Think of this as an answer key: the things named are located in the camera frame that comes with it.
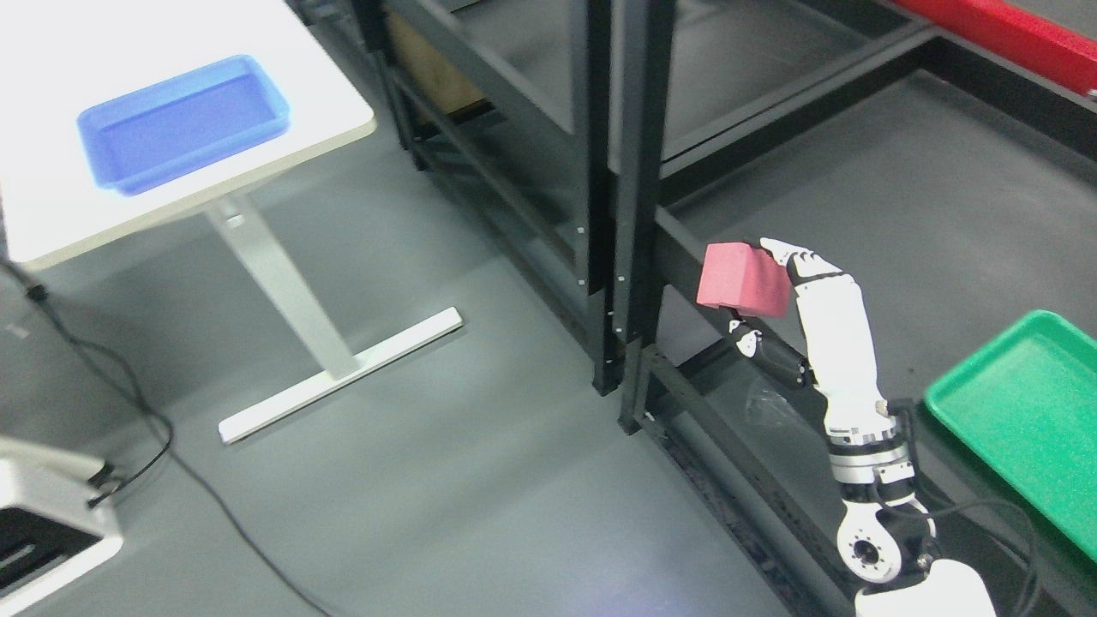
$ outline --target white tabletop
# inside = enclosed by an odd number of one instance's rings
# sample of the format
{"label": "white tabletop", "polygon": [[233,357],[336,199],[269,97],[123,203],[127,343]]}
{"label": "white tabletop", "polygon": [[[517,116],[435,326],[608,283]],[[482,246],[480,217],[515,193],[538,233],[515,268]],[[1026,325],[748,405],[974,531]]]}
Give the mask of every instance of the white tabletop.
{"label": "white tabletop", "polygon": [[[236,54],[290,103],[290,130],[134,197],[100,189],[77,115]],[[369,135],[373,110],[282,0],[0,2],[0,203],[12,260],[41,269]]]}

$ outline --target table foot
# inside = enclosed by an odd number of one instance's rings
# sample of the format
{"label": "table foot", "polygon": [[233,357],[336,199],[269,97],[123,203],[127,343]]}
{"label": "table foot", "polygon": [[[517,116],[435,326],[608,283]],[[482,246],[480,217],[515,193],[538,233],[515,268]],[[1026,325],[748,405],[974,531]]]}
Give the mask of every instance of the table foot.
{"label": "table foot", "polygon": [[357,354],[354,360],[358,362],[358,369],[346,377],[336,379],[327,371],[319,372],[265,401],[256,403],[247,410],[223,419],[217,425],[220,439],[226,445],[239,441],[260,428],[269,426],[423,345],[450,334],[463,324],[457,310],[451,306],[382,340],[365,351]]}

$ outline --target electrical wire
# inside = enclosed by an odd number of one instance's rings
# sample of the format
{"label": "electrical wire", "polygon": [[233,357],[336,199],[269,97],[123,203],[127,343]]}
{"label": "electrical wire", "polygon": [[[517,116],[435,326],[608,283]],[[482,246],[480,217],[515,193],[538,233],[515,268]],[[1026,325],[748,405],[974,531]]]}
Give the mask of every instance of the electrical wire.
{"label": "electrical wire", "polygon": [[[914,433],[915,431],[914,420],[911,417],[911,410],[905,407],[901,408],[897,415],[905,425],[903,429],[906,433],[907,441],[909,442],[908,457],[911,460],[911,464],[914,465],[916,470],[915,476],[920,478],[920,473],[917,473],[917,471],[920,471],[918,464],[918,453],[917,453],[918,446],[915,438],[916,436]],[[932,490],[928,490],[925,484],[919,483],[918,484],[919,494],[923,493],[928,494],[934,500],[942,504],[949,504],[949,505],[940,509],[930,511],[928,513],[909,512],[887,505],[884,502],[883,497],[881,497],[880,495],[880,490],[878,484],[870,485],[869,491],[873,500],[875,500],[875,502],[880,505],[881,508],[883,508],[887,513],[904,518],[915,518],[923,520],[931,518],[943,518],[946,516],[951,516],[953,514],[961,514],[965,511],[976,507],[1000,508],[1009,511],[1015,515],[1017,515],[1018,519],[1024,521],[1026,529],[1026,539],[1028,548],[1027,551],[1024,552],[1020,551],[1011,541],[1009,541],[1004,536],[994,532],[993,530],[988,529],[985,525],[972,519],[971,517],[968,517],[968,519],[971,520],[976,526],[979,526],[981,529],[983,529],[983,531],[986,532],[996,542],[1003,545],[1007,550],[1013,552],[1017,557],[1017,559],[1025,564],[1025,570],[1026,570],[1025,581],[1021,584],[1021,588],[1017,594],[1017,599],[1014,602],[1013,609],[1010,610],[1009,614],[1013,617],[1027,617],[1032,612],[1032,609],[1036,608],[1036,604],[1040,599],[1040,588],[1041,588],[1039,574],[1036,568],[1036,561],[1038,556],[1037,543],[1036,543],[1037,534],[1036,534],[1036,527],[1032,525],[1032,519],[1028,516],[1028,513],[1026,513],[1024,508],[1021,508],[1015,503],[997,498],[972,500],[969,502],[964,502],[962,504],[954,504],[952,500],[950,500],[946,495],[937,493],[936,491]]]}
{"label": "electrical wire", "polygon": [[[259,548],[259,545],[251,538],[251,536],[245,530],[244,526],[240,524],[239,519],[233,514],[233,511],[225,503],[225,500],[219,493],[205,480],[189,462],[186,462],[176,450],[172,448],[176,441],[176,426],[174,424],[162,413],[157,411],[151,404],[149,404],[148,399],[145,396],[145,392],[140,386],[140,382],[137,380],[137,374],[133,370],[126,359],[117,351],[98,343],[83,339],[81,337],[72,334],[71,330],[61,321],[60,315],[54,310],[53,305],[49,303],[49,294],[46,291],[45,285],[35,280],[24,270],[19,268],[15,263],[7,259],[5,257],[0,257],[0,265],[3,266],[12,277],[23,285],[25,295],[31,302],[42,312],[42,314],[53,326],[54,330],[65,340],[66,344],[72,349],[80,361],[94,374],[100,381],[106,384],[111,390],[118,394],[122,399],[133,405],[146,420],[149,426],[149,431],[156,437],[160,442],[160,450],[148,462],[146,462],[139,470],[129,475],[128,478],[122,480],[118,484],[113,486],[110,491],[92,498],[88,502],[89,508],[94,508],[101,504],[104,500],[114,495],[118,491],[122,491],[138,478],[140,478],[145,472],[152,468],[161,458],[166,455],[176,462],[183,470],[186,475],[191,478],[202,490],[213,500],[213,502],[224,514],[225,518],[228,519],[233,529],[240,537],[245,545],[251,549],[251,552],[263,562],[264,565],[289,588],[294,595],[296,595],[302,602],[307,604],[310,608],[316,610],[324,617],[332,617],[332,613],[325,609],[320,604],[308,596],[303,590],[301,590],[290,577],[282,571],[270,557]],[[113,362],[125,375],[126,385],[123,385],[113,377],[111,377],[95,360],[91,357],[89,351],[93,351]],[[156,427],[156,423],[159,423],[162,427],[165,435],[160,435]]]}

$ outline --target robotic hand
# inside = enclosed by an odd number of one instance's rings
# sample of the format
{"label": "robotic hand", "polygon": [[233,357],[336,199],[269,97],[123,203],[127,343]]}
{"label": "robotic hand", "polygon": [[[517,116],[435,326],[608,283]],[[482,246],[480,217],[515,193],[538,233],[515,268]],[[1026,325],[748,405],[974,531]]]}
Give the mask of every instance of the robotic hand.
{"label": "robotic hand", "polygon": [[[788,269],[815,389],[827,400],[830,469],[846,504],[837,547],[846,565],[869,583],[857,595],[857,615],[994,617],[979,574],[936,559],[936,525],[924,516],[907,444],[877,388],[860,285],[806,248],[770,238],[760,245]],[[757,333],[733,322],[737,330],[739,349],[753,356]]]}
{"label": "robotic hand", "polygon": [[52,448],[0,435],[0,459],[13,459],[99,486],[110,480],[114,465],[88,455]]}

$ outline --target pink foam cube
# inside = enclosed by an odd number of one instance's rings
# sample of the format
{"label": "pink foam cube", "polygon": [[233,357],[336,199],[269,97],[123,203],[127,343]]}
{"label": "pink foam cube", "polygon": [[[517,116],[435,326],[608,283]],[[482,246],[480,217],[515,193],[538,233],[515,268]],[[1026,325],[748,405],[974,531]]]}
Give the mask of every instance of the pink foam cube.
{"label": "pink foam cube", "polygon": [[760,248],[720,243],[704,251],[698,304],[731,306],[747,316],[783,317],[791,293],[789,273]]}

